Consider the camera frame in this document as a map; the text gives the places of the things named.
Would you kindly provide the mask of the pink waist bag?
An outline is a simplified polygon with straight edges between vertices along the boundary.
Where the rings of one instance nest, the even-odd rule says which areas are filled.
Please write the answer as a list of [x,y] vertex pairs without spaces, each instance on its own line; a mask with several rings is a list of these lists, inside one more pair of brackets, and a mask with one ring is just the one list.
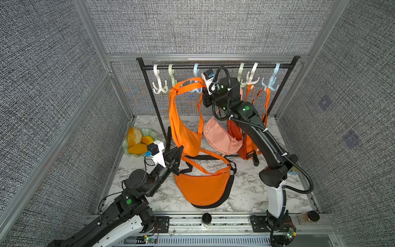
[[204,125],[203,134],[208,143],[223,155],[236,154],[242,146],[242,142],[233,138],[214,116]]

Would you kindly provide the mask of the bright orange waist bag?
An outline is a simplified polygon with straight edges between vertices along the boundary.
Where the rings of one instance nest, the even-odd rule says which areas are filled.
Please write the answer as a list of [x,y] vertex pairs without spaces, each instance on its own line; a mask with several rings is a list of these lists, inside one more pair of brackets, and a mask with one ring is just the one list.
[[264,110],[263,110],[261,120],[263,121],[264,125],[267,126],[267,112],[268,112],[269,103],[270,103],[271,90],[268,87],[265,87],[264,89],[259,91],[257,96],[253,99],[253,103],[255,103],[258,100],[258,98],[260,97],[260,95],[263,92],[266,93],[266,98],[265,98]]

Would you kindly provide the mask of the dark orange waist bag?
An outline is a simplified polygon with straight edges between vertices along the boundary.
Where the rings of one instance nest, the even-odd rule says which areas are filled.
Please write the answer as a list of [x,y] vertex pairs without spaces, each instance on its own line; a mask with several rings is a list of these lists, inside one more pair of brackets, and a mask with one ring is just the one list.
[[250,160],[257,158],[261,154],[259,148],[251,140],[251,138],[246,135],[240,127],[238,127],[233,121],[227,120],[228,133],[235,138],[237,141],[242,142],[241,148],[238,150],[237,154],[244,160]]

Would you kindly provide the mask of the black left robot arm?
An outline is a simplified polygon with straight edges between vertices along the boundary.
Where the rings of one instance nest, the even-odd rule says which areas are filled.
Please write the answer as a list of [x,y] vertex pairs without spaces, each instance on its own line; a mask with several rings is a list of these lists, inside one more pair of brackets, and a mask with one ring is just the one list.
[[106,235],[135,216],[142,220],[140,229],[149,231],[156,217],[149,207],[148,197],[154,196],[171,173],[180,174],[179,166],[184,147],[175,147],[162,155],[165,165],[160,164],[148,174],[143,169],[133,171],[124,182],[125,189],[110,206],[75,235],[64,240],[53,240],[49,247],[104,246]]

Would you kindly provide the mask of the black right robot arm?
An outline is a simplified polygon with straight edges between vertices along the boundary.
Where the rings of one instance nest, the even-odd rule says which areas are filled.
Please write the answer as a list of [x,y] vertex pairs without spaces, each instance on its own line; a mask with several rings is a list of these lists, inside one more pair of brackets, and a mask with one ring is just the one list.
[[203,104],[211,107],[214,117],[219,121],[230,120],[252,139],[264,156],[268,167],[260,171],[259,178],[267,186],[269,207],[266,213],[267,225],[277,231],[286,224],[286,189],[301,194],[309,194],[314,185],[310,176],[299,166],[300,172],[309,182],[306,190],[286,184],[289,170],[296,166],[291,156],[272,136],[261,120],[258,111],[240,95],[240,83],[231,77],[226,67],[221,66],[214,72],[209,69],[201,74],[206,85],[203,90]]

